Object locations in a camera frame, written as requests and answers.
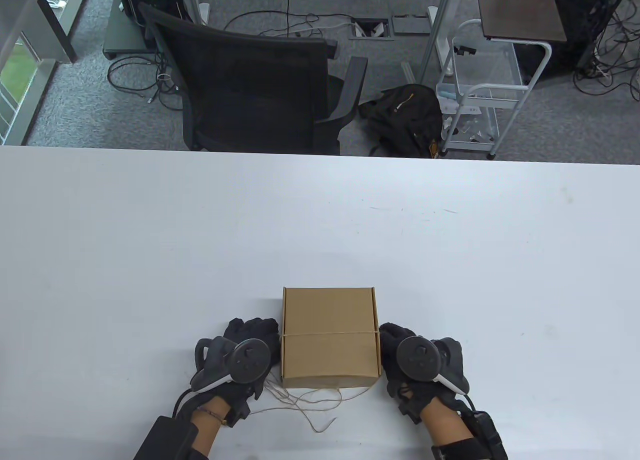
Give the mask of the person's right hand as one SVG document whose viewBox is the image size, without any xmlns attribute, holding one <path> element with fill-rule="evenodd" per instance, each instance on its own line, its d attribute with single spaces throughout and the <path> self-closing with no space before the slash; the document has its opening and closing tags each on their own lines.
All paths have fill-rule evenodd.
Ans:
<svg viewBox="0 0 640 460">
<path fill-rule="evenodd" d="M 398 402 L 402 415 L 419 424 L 421 412 L 434 399 L 455 412 L 468 412 L 466 404 L 457 399 L 470 392 L 459 341 L 429 340 L 390 322 L 379 330 L 387 393 Z"/>
</svg>

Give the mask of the person's left hand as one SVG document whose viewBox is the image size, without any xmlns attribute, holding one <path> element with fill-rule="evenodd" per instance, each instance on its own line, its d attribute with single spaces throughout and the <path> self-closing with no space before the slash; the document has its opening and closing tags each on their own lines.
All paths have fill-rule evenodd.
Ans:
<svg viewBox="0 0 640 460">
<path fill-rule="evenodd" d="M 249 416 L 249 399 L 260 398 L 268 374 L 281 361 L 278 322 L 234 318 L 221 336 L 199 339 L 194 357 L 190 389 L 199 406 L 214 398 L 224 400 L 230 408 L 224 423 L 232 428 Z"/>
</svg>

